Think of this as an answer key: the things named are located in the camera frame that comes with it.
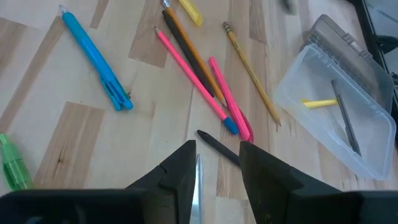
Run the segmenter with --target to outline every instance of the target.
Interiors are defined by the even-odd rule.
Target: pink highlighter
[[[236,124],[238,125],[239,133],[241,138],[245,141],[252,141],[250,140],[250,132],[248,127],[246,126],[246,122],[243,119],[241,111],[236,104],[231,91],[228,88],[228,84],[225,82],[224,76],[218,67],[217,61],[214,57],[209,58],[210,67],[213,69],[215,77],[217,78],[218,84],[220,85],[221,91],[224,94],[225,100],[228,104],[228,108],[231,112],[232,118],[235,120]]]

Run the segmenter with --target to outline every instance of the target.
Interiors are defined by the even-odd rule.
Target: wooden table
[[[172,1],[203,59],[214,56],[250,120],[255,144],[341,190],[398,189],[398,157],[384,182],[357,177],[278,108],[269,116],[221,24],[234,27],[243,49],[272,92],[299,52],[306,31],[328,14],[362,43],[354,7],[339,0],[299,0],[284,14],[275,0],[194,0],[195,27]],[[115,112],[96,72],[57,17],[63,3],[83,24],[134,103]],[[0,0],[0,132],[19,146],[38,188],[124,188],[188,139],[204,162],[205,223],[252,223],[240,170],[195,134],[202,129],[238,153],[231,136],[157,40],[167,35],[158,1]],[[0,182],[0,194],[8,192]]]

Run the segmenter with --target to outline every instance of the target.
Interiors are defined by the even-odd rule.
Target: orange pencil
[[[177,16],[173,12],[173,9],[170,7],[169,2],[167,0],[163,0],[163,5],[166,8],[166,11],[169,14],[169,16],[173,19],[175,25],[177,26],[177,28],[181,32],[181,35],[182,35],[183,39],[186,41],[186,43],[188,45],[188,48],[191,50],[193,56],[198,61],[199,66],[203,70],[203,73],[206,75],[210,85],[213,87],[215,95],[221,101],[222,104],[226,105],[223,93],[221,92],[220,88],[218,87],[218,85],[217,85],[216,81],[214,80],[213,76],[211,76],[210,71],[207,69],[206,64],[201,59],[198,51],[193,46],[191,40],[188,37],[188,34],[185,32],[185,30],[183,29],[180,21],[178,20]]]

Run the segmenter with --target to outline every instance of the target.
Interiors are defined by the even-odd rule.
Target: pencil eraser
[[[230,131],[230,133],[239,134],[239,129],[238,129],[237,125],[230,117],[225,118],[223,123],[224,123],[226,129],[228,129],[228,131]]]

